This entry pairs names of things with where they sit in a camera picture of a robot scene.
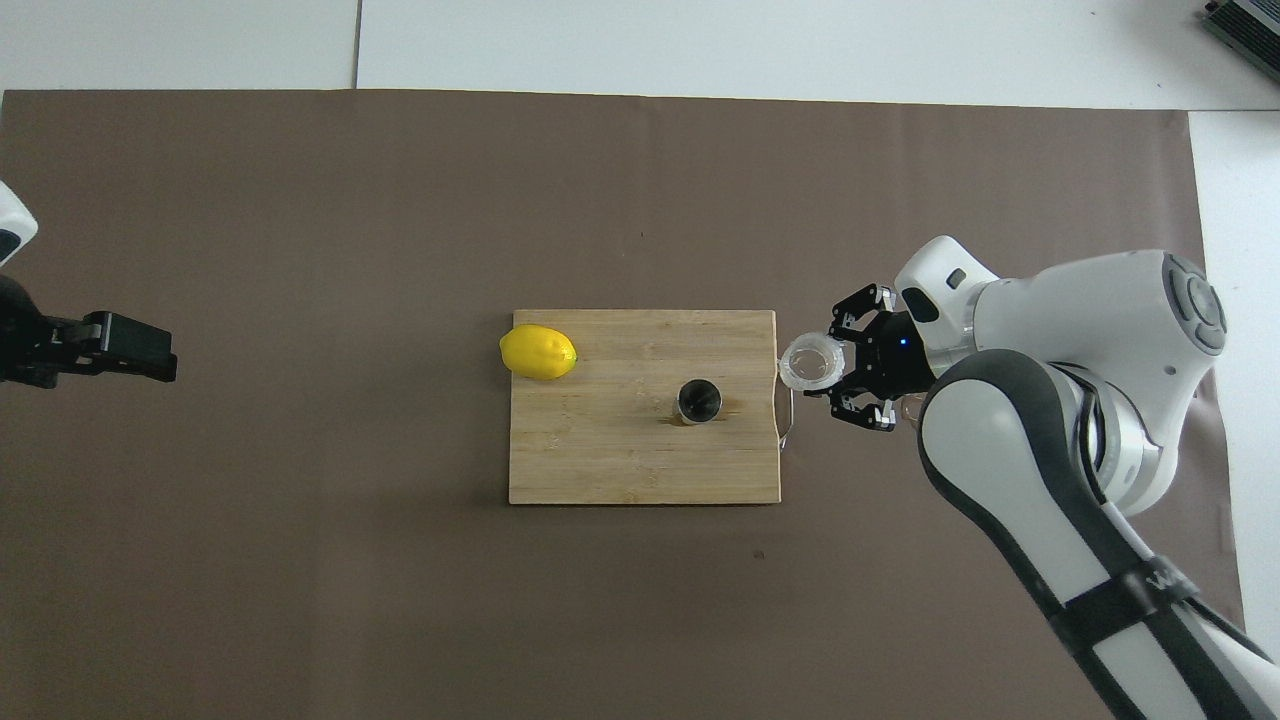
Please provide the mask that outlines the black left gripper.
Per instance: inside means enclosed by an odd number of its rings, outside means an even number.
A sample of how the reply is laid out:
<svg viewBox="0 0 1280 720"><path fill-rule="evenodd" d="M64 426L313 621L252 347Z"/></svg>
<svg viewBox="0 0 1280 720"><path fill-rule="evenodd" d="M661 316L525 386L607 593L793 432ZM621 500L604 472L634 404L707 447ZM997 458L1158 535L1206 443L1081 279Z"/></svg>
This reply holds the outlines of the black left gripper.
<svg viewBox="0 0 1280 720"><path fill-rule="evenodd" d="M32 369L29 356L49 334L45 315L13 278L1 277L1 380L51 388L49 372ZM172 333L113 311L93 311L60 324L47 347L58 372L76 375L138 375L172 383L178 356Z"/></svg>

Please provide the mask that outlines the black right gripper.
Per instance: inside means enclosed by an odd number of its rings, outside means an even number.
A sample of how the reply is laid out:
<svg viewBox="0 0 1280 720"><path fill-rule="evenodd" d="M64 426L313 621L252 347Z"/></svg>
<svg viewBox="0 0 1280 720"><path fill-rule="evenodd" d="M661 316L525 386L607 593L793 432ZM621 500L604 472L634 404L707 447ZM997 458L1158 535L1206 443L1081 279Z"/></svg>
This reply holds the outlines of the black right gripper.
<svg viewBox="0 0 1280 720"><path fill-rule="evenodd" d="M829 415L867 430L892 432L899 424L896 398L927 392L936 374L909 313L892 313L895 292L870 283L832 306L828 337L858 342L858 387L828 388ZM870 320L863 328L864 316ZM876 398L861 404L863 395Z"/></svg>

